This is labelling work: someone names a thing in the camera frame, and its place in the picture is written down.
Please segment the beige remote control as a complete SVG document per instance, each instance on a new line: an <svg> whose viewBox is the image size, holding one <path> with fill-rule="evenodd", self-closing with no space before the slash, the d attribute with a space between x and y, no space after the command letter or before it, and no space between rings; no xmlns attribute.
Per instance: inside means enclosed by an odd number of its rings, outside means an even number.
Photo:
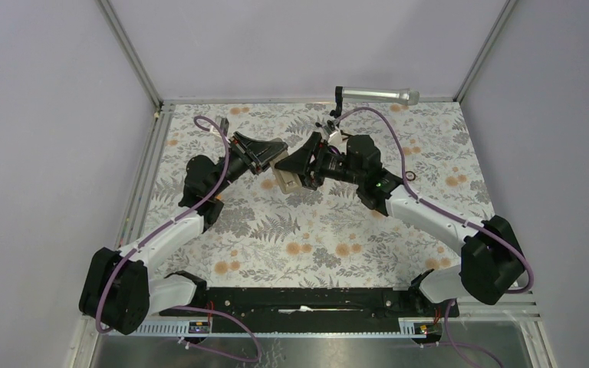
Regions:
<svg viewBox="0 0 589 368"><path fill-rule="evenodd" d="M292 172L286 172L276 168L276 164L289 156L287 151L280 153L270 163L271 171L275 176L275 180L278 184L279 189L284 195L292 194L303 188L301 180L297 174Z"/></svg>

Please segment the beige battery cover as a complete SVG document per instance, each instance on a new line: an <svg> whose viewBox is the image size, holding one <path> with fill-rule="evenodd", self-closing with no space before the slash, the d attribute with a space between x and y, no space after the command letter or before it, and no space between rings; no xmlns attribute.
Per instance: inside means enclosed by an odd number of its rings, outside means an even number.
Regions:
<svg viewBox="0 0 589 368"><path fill-rule="evenodd" d="M282 181L284 182L284 186L288 189L299 187L301 185L300 179L298 175L292 172L286 172L280 170Z"/></svg>

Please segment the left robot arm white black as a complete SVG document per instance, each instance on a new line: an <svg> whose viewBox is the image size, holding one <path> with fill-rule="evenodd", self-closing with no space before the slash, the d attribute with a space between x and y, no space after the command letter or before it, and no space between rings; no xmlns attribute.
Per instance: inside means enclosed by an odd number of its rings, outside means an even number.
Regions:
<svg viewBox="0 0 589 368"><path fill-rule="evenodd" d="M223 203L217 196L246 172L258 175L285 153L281 140L254 140L240 133L223 140L218 162L194 156L186 165L182 212L118 250L101 248L91 259L78 302L101 332L134 332L147 316L181 307L197 315L207 305L204 280L187 272L155 277L156 269L180 247L217 221Z"/></svg>

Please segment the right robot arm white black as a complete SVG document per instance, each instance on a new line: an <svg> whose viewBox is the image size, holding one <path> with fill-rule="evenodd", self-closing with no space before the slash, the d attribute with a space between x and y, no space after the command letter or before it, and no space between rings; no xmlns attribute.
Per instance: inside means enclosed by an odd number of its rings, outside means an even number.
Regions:
<svg viewBox="0 0 589 368"><path fill-rule="evenodd" d="M350 137L345 152L337 153L313 133L302 147L278 159L273 170L296 176L311 190L326 179L354 184L369 209L415 226L459 253L460 265L426 271L412 281L409 304L416 314L427 316L439 303L467 296L494 305L526 272L507 220L497 215L467 219L411 194L406 181L383 167L380 150L367 135Z"/></svg>

